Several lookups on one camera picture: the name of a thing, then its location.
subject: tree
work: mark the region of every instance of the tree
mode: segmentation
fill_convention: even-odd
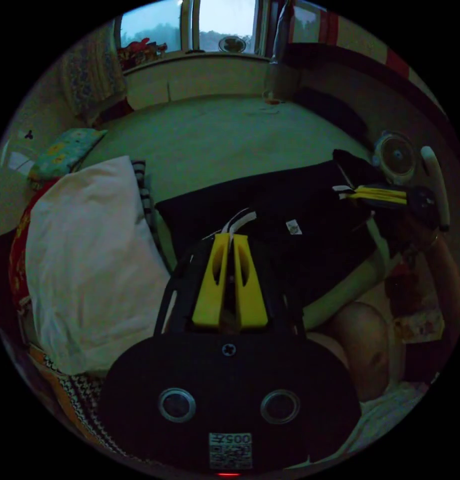
[[[217,52],[218,42],[223,37],[233,35],[231,33],[218,33],[214,30],[201,31],[200,32],[200,49],[207,52]],[[181,48],[180,43],[180,29],[175,26],[171,26],[169,23],[159,23],[154,28],[147,28],[141,30],[134,35],[128,35],[127,32],[121,34],[121,47],[127,47],[131,42],[141,42],[141,40],[149,38],[150,42],[156,42],[158,45],[166,43],[168,45],[168,51],[175,51]],[[249,47],[251,46],[251,35],[245,35],[240,37],[247,44],[246,52],[249,53]]]

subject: floral pillow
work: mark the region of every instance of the floral pillow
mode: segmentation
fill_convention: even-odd
[[[28,181],[33,189],[39,190],[45,182],[74,172],[107,131],[72,128],[60,135],[31,168]]]

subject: knee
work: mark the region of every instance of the knee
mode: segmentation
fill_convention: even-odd
[[[351,303],[328,328],[346,353],[360,401],[382,395],[389,382],[389,349],[388,326],[380,313],[365,303]]]

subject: sky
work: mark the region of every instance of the sky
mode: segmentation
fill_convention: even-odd
[[[179,27],[180,4],[181,0],[163,0],[132,10],[123,16],[121,32],[132,36],[160,23]],[[251,35],[254,12],[255,0],[201,0],[200,31]]]

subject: window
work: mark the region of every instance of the window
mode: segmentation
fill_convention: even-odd
[[[149,38],[168,46],[167,52],[181,50],[181,1],[162,0],[125,13],[121,19],[121,47]]]
[[[177,57],[189,50],[218,52],[223,37],[237,36],[246,43],[244,53],[258,54],[264,51],[269,5],[270,0],[160,0],[116,19],[115,40],[124,49],[148,38]]]
[[[308,1],[295,3],[295,16],[293,24],[292,42],[316,43],[320,31],[321,7]]]
[[[246,43],[244,53],[255,52],[256,0],[200,0],[200,49],[219,51],[223,37],[238,36]]]

